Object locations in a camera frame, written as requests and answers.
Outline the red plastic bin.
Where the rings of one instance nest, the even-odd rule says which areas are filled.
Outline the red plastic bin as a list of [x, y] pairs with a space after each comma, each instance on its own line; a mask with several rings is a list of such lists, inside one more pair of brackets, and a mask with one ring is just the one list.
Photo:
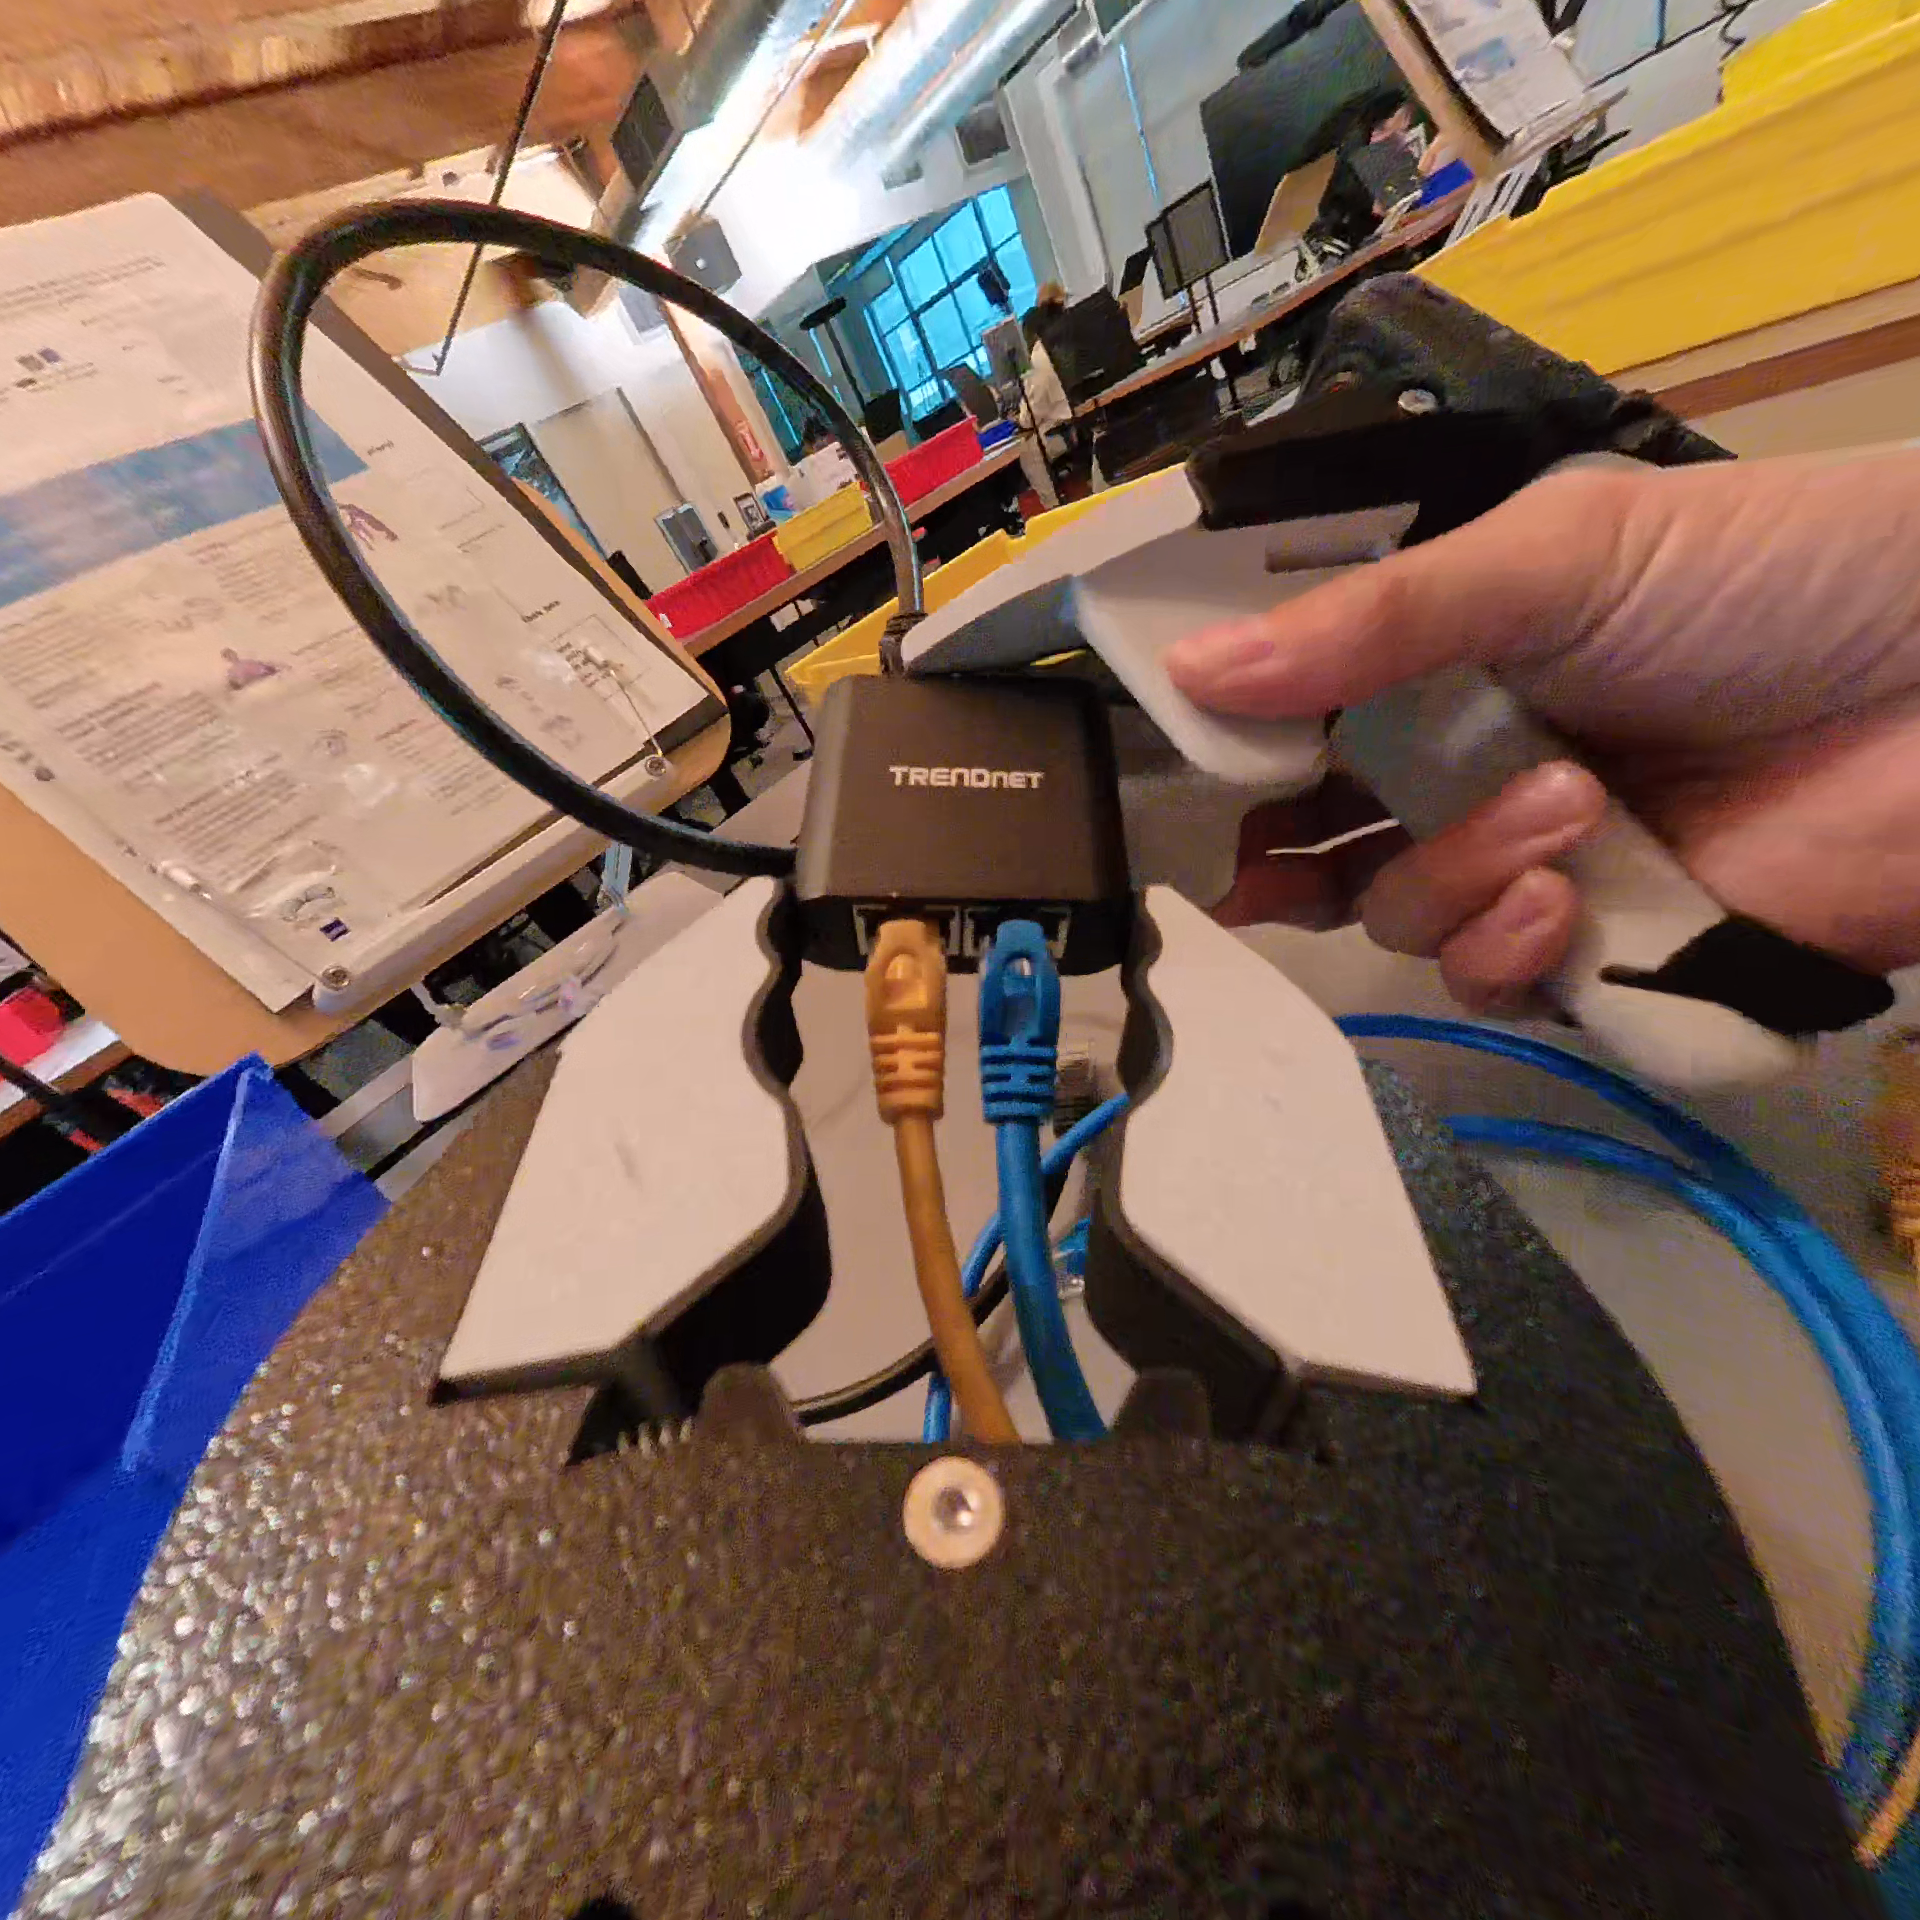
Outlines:
[[905, 510], [941, 491], [948, 481], [980, 463], [982, 445], [971, 415], [941, 427], [931, 438], [916, 440], [905, 452], [887, 455], [885, 470]]
[[693, 639], [792, 577], [777, 540], [761, 535], [654, 592], [647, 607], [672, 635]]

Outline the large black screen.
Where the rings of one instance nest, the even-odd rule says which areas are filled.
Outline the large black screen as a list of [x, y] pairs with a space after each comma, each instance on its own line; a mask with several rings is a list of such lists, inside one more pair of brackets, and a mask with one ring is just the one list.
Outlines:
[[1257, 238], [1279, 180], [1339, 151], [1407, 99], [1358, 1], [1300, 1], [1248, 40], [1235, 77], [1200, 104], [1223, 228], [1235, 256]]

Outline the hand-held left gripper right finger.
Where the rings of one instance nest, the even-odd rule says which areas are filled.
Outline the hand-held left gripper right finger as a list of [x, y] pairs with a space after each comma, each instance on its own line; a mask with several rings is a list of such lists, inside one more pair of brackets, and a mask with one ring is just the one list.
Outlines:
[[1332, 1016], [1164, 884], [1139, 897], [1121, 992], [1127, 1107], [1086, 1275], [1105, 1347], [1212, 1401], [1471, 1399], [1468, 1340]]

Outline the silver ventilation duct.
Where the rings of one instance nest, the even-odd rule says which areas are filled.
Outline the silver ventilation duct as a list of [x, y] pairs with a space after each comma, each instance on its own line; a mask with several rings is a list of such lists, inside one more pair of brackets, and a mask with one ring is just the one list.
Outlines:
[[988, 102], [1075, 12], [1067, 1], [853, 4], [807, 51], [783, 158], [815, 185], [896, 192], [920, 180], [927, 143]]

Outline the light grey desk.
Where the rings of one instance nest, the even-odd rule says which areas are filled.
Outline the light grey desk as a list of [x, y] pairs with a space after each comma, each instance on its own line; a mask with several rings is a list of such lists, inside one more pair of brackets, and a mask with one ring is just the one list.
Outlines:
[[[920, 1307], [855, 988], [792, 992], [817, 1318], [696, 1403], [440, 1399], [547, 1088], [297, 1325], [337, 1363], [293, 1784], [297, 1912], [1916, 1915], [1916, 1347], [1732, 1142], [1620, 1071], [1367, 1014], [1471, 1399], [1136, 1374], [1092, 1436], [805, 1437]], [[1720, 1241], [1845, 1405], [1875, 1521], [1825, 1766], [1732, 1511], [1471, 1149]]]

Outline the white wipe packet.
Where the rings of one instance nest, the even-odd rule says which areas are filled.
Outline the white wipe packet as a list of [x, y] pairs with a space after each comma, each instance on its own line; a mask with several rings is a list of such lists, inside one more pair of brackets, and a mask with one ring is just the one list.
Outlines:
[[335, 872], [308, 872], [272, 886], [256, 905], [256, 925], [281, 953], [323, 971], [329, 953], [350, 944], [360, 929], [366, 910]]

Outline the yellow plastic bin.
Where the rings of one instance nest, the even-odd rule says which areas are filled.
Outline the yellow plastic bin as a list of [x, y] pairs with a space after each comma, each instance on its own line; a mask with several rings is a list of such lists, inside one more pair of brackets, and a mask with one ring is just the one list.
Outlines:
[[1599, 372], [1918, 273], [1918, 7], [1819, 4], [1749, 40], [1718, 104], [1419, 267]]
[[775, 549], [795, 571], [808, 571], [876, 525], [873, 502], [859, 484], [838, 486], [775, 528]]
[[[1183, 475], [1183, 463], [1164, 465], [1132, 481], [1089, 494], [1083, 501], [1041, 511], [1024, 524], [1020, 535], [991, 533], [966, 547], [955, 560], [937, 561], [924, 577], [924, 613], [927, 616], [948, 607], [950, 601], [980, 584], [996, 571], [1030, 560], [1047, 542], [1075, 533], [1080, 524], [1103, 524], [1132, 505], [1136, 495], [1157, 501], [1165, 481]], [[807, 705], [817, 708], [832, 683], [869, 679], [880, 672], [880, 639], [896, 616], [896, 601], [859, 616], [851, 629], [824, 639], [792, 670], [791, 680]]]

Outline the person's right hand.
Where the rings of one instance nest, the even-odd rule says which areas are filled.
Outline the person's right hand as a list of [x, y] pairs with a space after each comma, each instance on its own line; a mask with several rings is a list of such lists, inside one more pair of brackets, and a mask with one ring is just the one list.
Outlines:
[[1572, 750], [1353, 895], [1475, 1013], [1566, 957], [1561, 863], [1614, 795], [1753, 921], [1878, 976], [1918, 957], [1916, 448], [1561, 470], [1432, 542], [1179, 639], [1213, 713], [1323, 715], [1475, 664]]

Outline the white plastic board base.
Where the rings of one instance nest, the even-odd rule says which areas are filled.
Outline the white plastic board base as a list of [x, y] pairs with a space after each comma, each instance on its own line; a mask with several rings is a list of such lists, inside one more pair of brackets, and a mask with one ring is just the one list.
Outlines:
[[598, 881], [592, 921], [477, 1000], [453, 1005], [416, 988], [416, 999], [436, 1027], [416, 1046], [411, 1063], [417, 1121], [453, 1116], [502, 1071], [581, 1022], [612, 988], [622, 939], [632, 929], [631, 879], [631, 860], [617, 855], [612, 877]]

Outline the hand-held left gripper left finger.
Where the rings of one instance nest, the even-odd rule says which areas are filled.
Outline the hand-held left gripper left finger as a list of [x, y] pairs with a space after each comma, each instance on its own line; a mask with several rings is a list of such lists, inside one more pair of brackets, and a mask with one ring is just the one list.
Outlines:
[[791, 905], [779, 879], [743, 879], [566, 1040], [446, 1344], [443, 1401], [588, 1384], [696, 1403], [817, 1318], [832, 1247], [791, 1094]]

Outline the blue plastic bin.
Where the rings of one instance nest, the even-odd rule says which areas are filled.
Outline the blue plastic bin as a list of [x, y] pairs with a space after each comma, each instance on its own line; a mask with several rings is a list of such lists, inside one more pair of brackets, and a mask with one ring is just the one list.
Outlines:
[[247, 1059], [4, 1216], [6, 1904], [207, 1444], [388, 1206]]

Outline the black network adapter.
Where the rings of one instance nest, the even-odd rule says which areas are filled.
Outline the black network adapter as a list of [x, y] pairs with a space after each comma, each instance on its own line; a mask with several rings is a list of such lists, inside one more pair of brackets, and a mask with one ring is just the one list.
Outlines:
[[841, 679], [815, 723], [791, 879], [800, 957], [862, 971], [880, 928], [924, 921], [977, 971], [1006, 921], [1064, 976], [1129, 953], [1136, 886], [1099, 695], [1045, 679]]

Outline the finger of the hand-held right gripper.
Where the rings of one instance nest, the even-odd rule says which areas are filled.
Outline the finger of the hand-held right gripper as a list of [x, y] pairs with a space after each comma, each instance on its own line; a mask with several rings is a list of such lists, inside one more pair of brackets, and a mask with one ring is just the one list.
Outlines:
[[1092, 495], [927, 613], [900, 641], [900, 672], [909, 679], [990, 675], [1057, 653], [1076, 635], [1072, 593], [1083, 577], [1192, 529], [1200, 515], [1183, 463]]

